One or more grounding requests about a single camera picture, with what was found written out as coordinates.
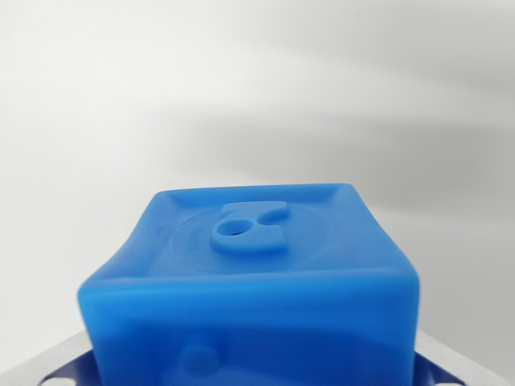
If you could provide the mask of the black padded gripper right finger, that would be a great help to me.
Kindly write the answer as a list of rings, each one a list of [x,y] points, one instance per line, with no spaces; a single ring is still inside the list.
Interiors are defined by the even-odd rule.
[[[417,331],[414,385],[510,385],[510,382]]]

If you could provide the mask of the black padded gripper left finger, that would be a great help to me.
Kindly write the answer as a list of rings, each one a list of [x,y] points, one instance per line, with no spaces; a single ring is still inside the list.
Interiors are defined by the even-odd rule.
[[[85,331],[1,374],[1,385],[98,385],[99,373]]]

